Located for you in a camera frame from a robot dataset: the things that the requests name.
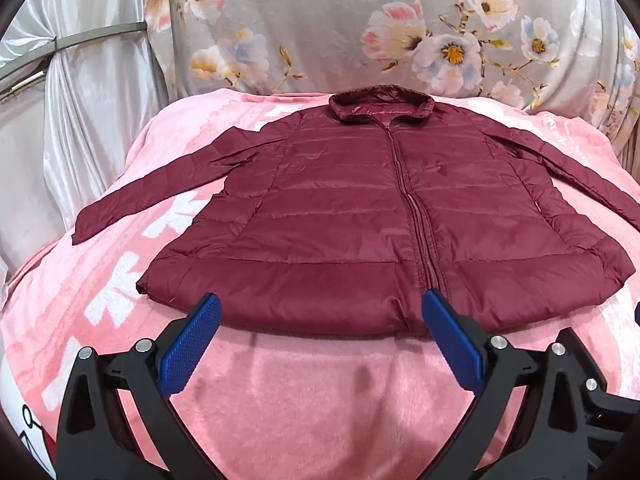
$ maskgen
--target pink blanket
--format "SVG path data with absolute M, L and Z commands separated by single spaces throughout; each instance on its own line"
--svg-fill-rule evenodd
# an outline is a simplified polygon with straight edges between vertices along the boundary
M 327 95 L 256 97 L 219 90 L 181 100 L 146 126 L 111 190 L 211 142 L 233 124 L 258 130 Z M 527 116 L 483 98 L 447 100 L 534 132 L 640 200 L 607 139 L 580 119 Z M 556 183 L 581 213 L 617 238 L 640 266 L 640 234 L 576 190 Z M 50 433 L 73 360 L 84 345 L 98 352 L 155 337 L 180 313 L 136 293 L 156 253 L 183 232 L 217 181 L 125 218 L 84 244 L 66 234 L 37 255 L 11 284 L 0 323 L 8 361 L 34 414 Z M 572 326 L 599 362 L 609 390 L 640 398 L 638 274 L 605 304 L 586 307 L 508 335 L 516 346 L 544 349 Z M 486 460 L 500 451 L 509 416 Z M 366 340 L 298 338 L 222 327 L 176 410 L 206 453 L 234 479 L 411 479 L 428 464 L 470 402 L 433 342 L 406 337 Z M 130 399 L 134 432 L 146 456 L 159 457 Z

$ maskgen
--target blue object at edge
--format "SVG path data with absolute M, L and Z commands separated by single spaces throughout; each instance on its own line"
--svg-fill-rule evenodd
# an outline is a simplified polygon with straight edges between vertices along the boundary
M 436 294 L 422 296 L 422 320 L 461 388 L 479 395 L 484 389 L 484 363 L 462 327 Z
M 221 321 L 220 299 L 211 294 L 160 362 L 158 389 L 165 399 L 181 392 L 187 385 Z

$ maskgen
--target floral fabric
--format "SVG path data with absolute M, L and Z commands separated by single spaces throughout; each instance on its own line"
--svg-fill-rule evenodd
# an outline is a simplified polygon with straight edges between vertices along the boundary
M 640 178 L 639 40 L 615 0 L 145 0 L 145 16 L 173 99 L 378 84 L 484 96 L 582 117 Z

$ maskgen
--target jacket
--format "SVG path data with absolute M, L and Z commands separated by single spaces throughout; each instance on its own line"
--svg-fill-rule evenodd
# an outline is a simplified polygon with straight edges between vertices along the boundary
M 640 228 L 640 206 L 525 130 L 379 86 L 230 128 L 83 209 L 74 244 L 229 174 L 153 259 L 138 291 L 184 311 L 205 292 L 255 330 L 425 332 L 437 287 L 495 331 L 600 304 L 635 271 L 551 175 Z

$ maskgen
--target jacket collar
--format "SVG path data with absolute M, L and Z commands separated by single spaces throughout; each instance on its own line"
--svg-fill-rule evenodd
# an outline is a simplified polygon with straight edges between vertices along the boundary
M 375 115 L 380 113 L 377 110 L 383 104 L 389 105 L 390 115 L 424 119 L 431 115 L 434 101 L 427 94 L 397 85 L 358 88 L 334 94 L 329 99 L 329 106 L 341 120 Z

